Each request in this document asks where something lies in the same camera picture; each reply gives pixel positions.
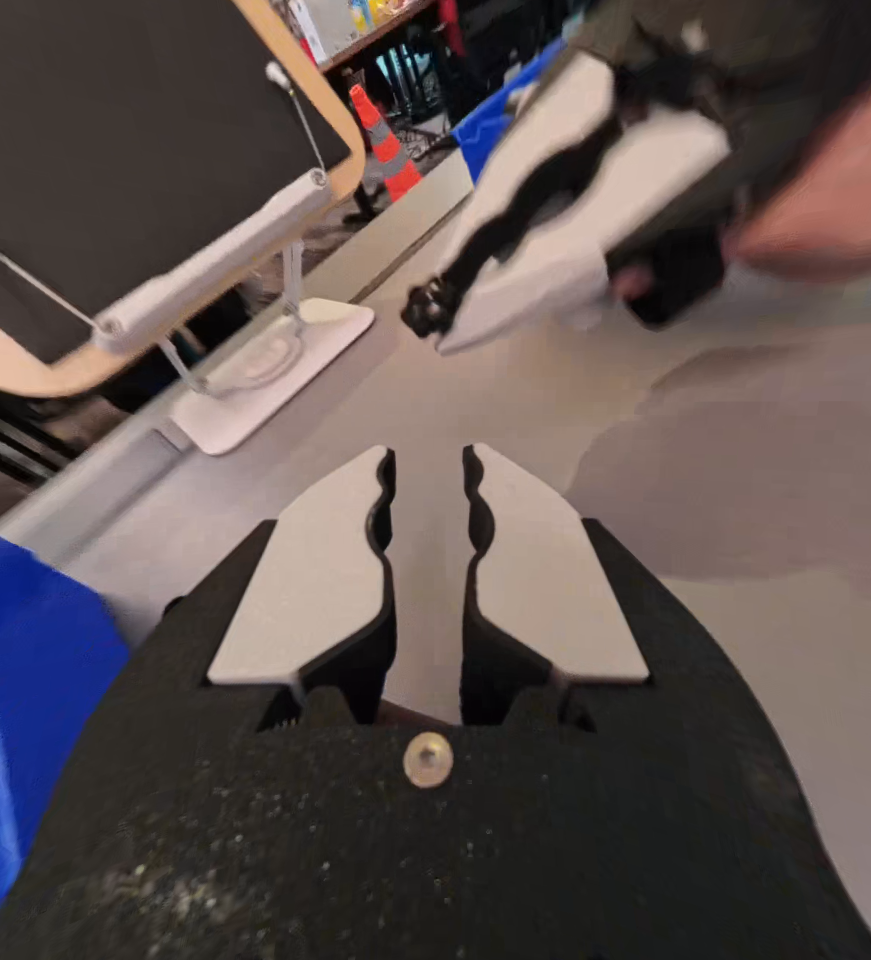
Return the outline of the blue plastic bin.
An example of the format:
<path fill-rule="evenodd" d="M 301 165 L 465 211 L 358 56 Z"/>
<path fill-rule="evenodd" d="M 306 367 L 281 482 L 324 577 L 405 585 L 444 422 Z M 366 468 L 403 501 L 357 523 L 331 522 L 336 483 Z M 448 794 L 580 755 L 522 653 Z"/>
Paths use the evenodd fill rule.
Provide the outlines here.
<path fill-rule="evenodd" d="M 100 594 L 0 537 L 0 904 L 129 657 Z"/>
<path fill-rule="evenodd" d="M 537 82 L 566 47 L 566 41 L 561 38 L 549 43 L 527 64 L 517 67 L 498 90 L 453 127 L 451 136 L 461 152 L 473 185 L 477 184 L 491 153 L 513 123 L 513 116 L 507 108 L 511 96 Z"/>

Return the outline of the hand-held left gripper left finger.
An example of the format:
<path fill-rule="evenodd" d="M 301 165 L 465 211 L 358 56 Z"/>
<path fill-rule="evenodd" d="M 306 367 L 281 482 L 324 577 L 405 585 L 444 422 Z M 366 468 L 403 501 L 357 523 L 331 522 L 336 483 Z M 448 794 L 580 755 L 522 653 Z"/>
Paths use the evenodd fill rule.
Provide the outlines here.
<path fill-rule="evenodd" d="M 276 686 L 298 704 L 335 688 L 373 724 L 394 664 L 394 450 L 375 445 L 298 495 L 275 521 L 211 661 L 213 686 Z"/>

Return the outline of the small black knobbed part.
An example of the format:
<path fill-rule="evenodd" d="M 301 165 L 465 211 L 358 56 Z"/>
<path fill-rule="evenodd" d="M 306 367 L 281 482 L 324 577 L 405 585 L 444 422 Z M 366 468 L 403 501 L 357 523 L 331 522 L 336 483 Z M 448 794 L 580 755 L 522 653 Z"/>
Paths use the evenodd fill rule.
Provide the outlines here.
<path fill-rule="evenodd" d="M 461 301 L 459 291 L 444 277 L 436 275 L 409 289 L 400 318 L 420 340 L 442 336 L 452 329 Z"/>

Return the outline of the orange traffic cone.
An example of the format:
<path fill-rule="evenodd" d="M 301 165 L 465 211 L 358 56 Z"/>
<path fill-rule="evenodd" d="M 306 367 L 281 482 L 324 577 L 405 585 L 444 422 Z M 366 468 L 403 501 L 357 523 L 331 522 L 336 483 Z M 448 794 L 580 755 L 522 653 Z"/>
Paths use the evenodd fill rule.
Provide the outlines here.
<path fill-rule="evenodd" d="M 349 89 L 349 98 L 371 151 L 380 164 L 386 192 L 396 204 L 422 182 L 422 175 L 366 90 L 354 83 Z"/>

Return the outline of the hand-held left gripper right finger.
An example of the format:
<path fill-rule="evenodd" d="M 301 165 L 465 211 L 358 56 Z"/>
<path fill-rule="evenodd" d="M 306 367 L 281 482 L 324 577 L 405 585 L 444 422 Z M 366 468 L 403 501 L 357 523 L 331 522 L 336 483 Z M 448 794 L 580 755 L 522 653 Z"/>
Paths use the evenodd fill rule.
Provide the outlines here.
<path fill-rule="evenodd" d="M 462 451 L 473 549 L 462 607 L 459 711 L 499 726 L 525 690 L 637 687 L 651 678 L 581 514 L 484 442 Z"/>

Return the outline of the person's right hand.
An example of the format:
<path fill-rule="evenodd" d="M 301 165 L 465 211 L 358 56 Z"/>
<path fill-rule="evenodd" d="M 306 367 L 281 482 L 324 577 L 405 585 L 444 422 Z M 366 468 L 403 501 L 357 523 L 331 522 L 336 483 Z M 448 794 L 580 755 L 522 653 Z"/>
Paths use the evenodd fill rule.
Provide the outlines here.
<path fill-rule="evenodd" d="M 798 174 L 738 227 L 730 251 L 742 266 L 783 281 L 871 274 L 871 94 L 841 114 Z"/>

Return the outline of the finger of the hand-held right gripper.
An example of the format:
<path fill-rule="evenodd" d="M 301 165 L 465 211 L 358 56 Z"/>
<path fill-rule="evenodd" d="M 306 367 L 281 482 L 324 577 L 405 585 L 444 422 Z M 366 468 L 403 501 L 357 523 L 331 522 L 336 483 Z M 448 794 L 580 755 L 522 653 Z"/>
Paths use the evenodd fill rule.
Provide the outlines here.
<path fill-rule="evenodd" d="M 610 249 L 729 153 L 725 129 L 695 112 L 656 112 L 630 127 L 577 202 L 482 268 L 436 352 L 460 354 L 597 301 L 609 286 Z"/>
<path fill-rule="evenodd" d="M 541 253 L 598 262 L 624 221 L 624 129 L 616 77 L 606 63 L 574 56 L 534 98 L 491 155 L 436 269 L 441 282 L 475 282 L 505 249 L 528 253 L 502 270 L 516 273 Z"/>

